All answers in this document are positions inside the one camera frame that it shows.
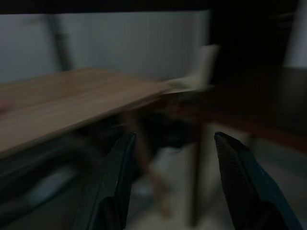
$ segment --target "white wall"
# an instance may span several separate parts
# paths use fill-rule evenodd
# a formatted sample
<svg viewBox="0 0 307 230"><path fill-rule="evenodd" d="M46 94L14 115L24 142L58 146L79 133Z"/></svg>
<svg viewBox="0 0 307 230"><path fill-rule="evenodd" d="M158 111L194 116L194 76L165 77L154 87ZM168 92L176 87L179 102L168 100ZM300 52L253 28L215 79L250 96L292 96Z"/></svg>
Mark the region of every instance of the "white wall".
<svg viewBox="0 0 307 230"><path fill-rule="evenodd" d="M300 0L284 65L307 68L307 0Z"/></svg>
<svg viewBox="0 0 307 230"><path fill-rule="evenodd" d="M95 67L152 78L186 74L204 43L208 12L60 15L73 67ZM0 82L59 71L41 15L0 15Z"/></svg>

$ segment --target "wooden table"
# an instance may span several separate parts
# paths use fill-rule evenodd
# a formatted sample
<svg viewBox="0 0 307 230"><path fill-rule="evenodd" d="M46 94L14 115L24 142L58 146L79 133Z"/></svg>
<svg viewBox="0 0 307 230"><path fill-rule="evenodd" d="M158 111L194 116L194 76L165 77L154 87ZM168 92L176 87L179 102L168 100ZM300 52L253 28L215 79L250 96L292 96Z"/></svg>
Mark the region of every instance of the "wooden table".
<svg viewBox="0 0 307 230"><path fill-rule="evenodd" d="M165 90L153 82L103 69L80 69L0 84L9 108L0 114L0 159L114 113L137 132L137 156L161 200L159 180L149 171L150 150L131 108Z"/></svg>
<svg viewBox="0 0 307 230"><path fill-rule="evenodd" d="M237 84L205 92L197 111L197 147L193 156L191 224L199 204L201 124L218 122L235 129L307 152L307 70L277 69Z"/></svg>

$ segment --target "dark wooden table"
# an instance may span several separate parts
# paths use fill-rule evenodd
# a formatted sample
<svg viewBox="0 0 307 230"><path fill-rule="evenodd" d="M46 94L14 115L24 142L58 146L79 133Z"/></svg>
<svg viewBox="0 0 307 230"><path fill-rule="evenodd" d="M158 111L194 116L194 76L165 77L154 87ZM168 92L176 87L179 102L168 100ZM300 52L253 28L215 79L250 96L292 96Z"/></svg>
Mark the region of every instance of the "dark wooden table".
<svg viewBox="0 0 307 230"><path fill-rule="evenodd" d="M307 70L276 69L236 84L207 91L201 97L195 126L191 225L198 219L201 124L217 122L307 152Z"/></svg>

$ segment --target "floor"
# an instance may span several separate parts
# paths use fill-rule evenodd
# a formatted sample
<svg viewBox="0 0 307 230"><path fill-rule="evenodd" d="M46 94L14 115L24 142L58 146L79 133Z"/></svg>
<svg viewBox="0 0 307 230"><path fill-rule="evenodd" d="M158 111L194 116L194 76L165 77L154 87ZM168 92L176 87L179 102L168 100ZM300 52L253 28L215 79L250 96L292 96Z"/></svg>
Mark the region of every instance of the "floor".
<svg viewBox="0 0 307 230"><path fill-rule="evenodd" d="M207 201L207 211L204 213L195 229L202 230L233 230L224 194L221 189L219 167L214 142L215 131L229 134L243 143L247 141L247 134L225 126L209 125L208 135L205 137L205 151L208 157L201 160L203 172L201 187L202 200ZM183 149L163 149L154 161L153 167L161 174L170 186L169 206L172 215L164 219L158 213L153 199L143 201L140 198L140 188L143 194L150 193L146 178L138 181L132 190L130 213L128 216L128 230L187 230L187 198L189 180L189 156L193 145ZM257 139L253 151L258 162L278 183L280 189L297 215L301 225L307 229L307 155L295 152L280 145Z"/></svg>

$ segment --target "white chair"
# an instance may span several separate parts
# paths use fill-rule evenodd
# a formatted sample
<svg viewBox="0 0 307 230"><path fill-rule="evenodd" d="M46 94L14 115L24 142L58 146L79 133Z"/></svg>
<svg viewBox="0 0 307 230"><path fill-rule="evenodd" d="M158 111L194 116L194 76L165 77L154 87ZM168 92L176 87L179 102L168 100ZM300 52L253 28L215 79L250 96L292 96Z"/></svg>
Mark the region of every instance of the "white chair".
<svg viewBox="0 0 307 230"><path fill-rule="evenodd" d="M196 54L191 73L182 78L165 81L170 87L165 94L200 92L210 88L209 80L218 50L219 45L201 46Z"/></svg>

